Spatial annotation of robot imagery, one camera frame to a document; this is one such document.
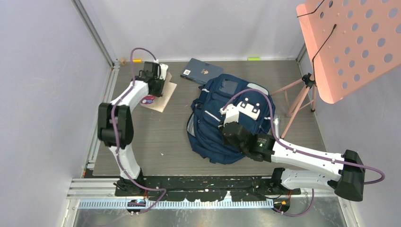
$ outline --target backpack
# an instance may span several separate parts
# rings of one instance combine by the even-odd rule
[[[209,158],[211,163],[231,164],[245,157],[236,147],[224,144],[220,127],[223,127],[225,117],[219,111],[236,93],[248,88],[258,89],[268,96],[274,115],[276,107],[271,96],[267,89],[257,84],[232,75],[221,74],[199,87],[201,90],[199,98],[191,105],[192,114],[187,122],[187,134],[192,150],[202,158]],[[269,132],[270,112],[266,99],[258,92],[249,91],[238,96],[231,104],[237,106],[245,98],[248,98],[248,103],[254,107],[259,103],[260,114],[254,120],[240,113],[239,124],[252,134]]]

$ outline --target orange perforated panel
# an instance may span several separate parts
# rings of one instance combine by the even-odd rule
[[[306,0],[298,15],[322,0]],[[325,0],[299,17],[320,97],[335,103],[401,64],[401,0]]]

